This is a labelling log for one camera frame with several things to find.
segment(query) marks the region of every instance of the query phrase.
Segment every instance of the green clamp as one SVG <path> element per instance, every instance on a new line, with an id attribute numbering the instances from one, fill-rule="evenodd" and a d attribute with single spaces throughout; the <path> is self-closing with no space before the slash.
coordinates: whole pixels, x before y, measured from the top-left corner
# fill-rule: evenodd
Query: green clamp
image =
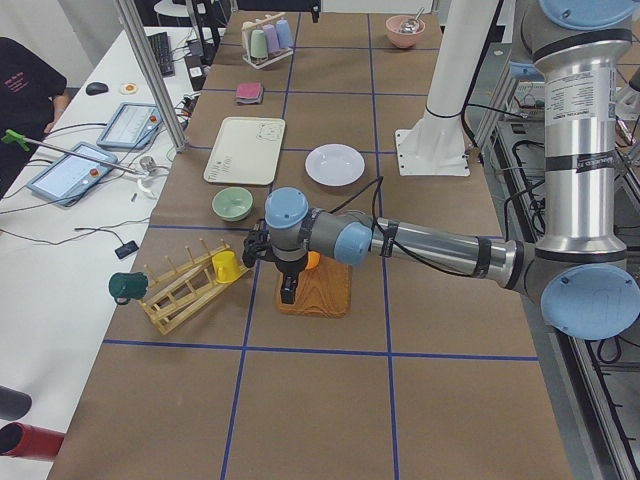
<path id="1" fill-rule="evenodd" d="M 18 142 L 18 144 L 22 147 L 25 152 L 29 151 L 29 147 L 27 147 L 27 142 L 25 140 L 25 136 L 19 134 L 18 132 L 14 132 L 10 128 L 7 128 L 5 131 L 5 136 L 2 137 L 3 143 L 13 143 Z"/>

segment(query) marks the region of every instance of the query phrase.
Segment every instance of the pink bowl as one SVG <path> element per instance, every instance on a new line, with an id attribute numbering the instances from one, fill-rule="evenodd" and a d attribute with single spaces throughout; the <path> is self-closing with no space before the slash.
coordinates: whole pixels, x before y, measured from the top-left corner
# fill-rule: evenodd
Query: pink bowl
<path id="1" fill-rule="evenodd" d="M 410 18 L 413 18 L 413 15 L 396 15 L 387 19 L 387 38 L 398 48 L 413 47 L 424 36 L 425 24 L 420 19 L 418 19 L 420 27 L 416 33 L 400 33 L 398 31 L 400 25 Z"/>

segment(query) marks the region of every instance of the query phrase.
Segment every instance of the light blue joint cover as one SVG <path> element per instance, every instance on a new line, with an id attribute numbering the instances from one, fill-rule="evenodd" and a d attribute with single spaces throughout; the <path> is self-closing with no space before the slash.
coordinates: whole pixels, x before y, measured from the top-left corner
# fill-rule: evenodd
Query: light blue joint cover
<path id="1" fill-rule="evenodd" d="M 640 288 L 625 270 L 606 264 L 574 267 L 542 293 L 542 316 L 558 330 L 583 340 L 611 338 L 640 314 Z"/>
<path id="2" fill-rule="evenodd" d="M 544 82 L 544 76 L 532 63 L 510 61 L 511 76 L 529 82 Z"/>
<path id="3" fill-rule="evenodd" d="M 371 245 L 371 229 L 353 222 L 342 229 L 333 248 L 333 258 L 347 265 L 360 265 Z"/>
<path id="4" fill-rule="evenodd" d="M 638 0 L 538 0 L 538 2 L 549 20 L 571 30 L 612 27 L 640 6 Z"/>
<path id="5" fill-rule="evenodd" d="M 269 227 L 284 230 L 302 221 L 309 211 L 309 202 L 297 188 L 283 187 L 267 197 L 264 211 Z"/>

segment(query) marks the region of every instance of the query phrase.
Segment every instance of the white plate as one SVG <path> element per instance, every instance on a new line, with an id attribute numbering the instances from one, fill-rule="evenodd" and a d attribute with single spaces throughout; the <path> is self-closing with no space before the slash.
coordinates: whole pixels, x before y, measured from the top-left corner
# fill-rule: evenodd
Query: white plate
<path id="1" fill-rule="evenodd" d="M 311 178 L 322 185 L 339 187 L 355 182 L 364 172 L 364 158 L 357 150 L 331 143 L 313 150 L 305 162 Z"/>

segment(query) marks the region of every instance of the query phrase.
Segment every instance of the dark green cup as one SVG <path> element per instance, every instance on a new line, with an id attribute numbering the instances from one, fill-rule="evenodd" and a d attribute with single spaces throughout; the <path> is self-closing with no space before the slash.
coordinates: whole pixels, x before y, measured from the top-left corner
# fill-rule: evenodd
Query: dark green cup
<path id="1" fill-rule="evenodd" d="M 109 293 L 118 305 L 126 305 L 132 298 L 141 300 L 148 286 L 147 276 L 142 272 L 114 273 L 109 280 Z"/>

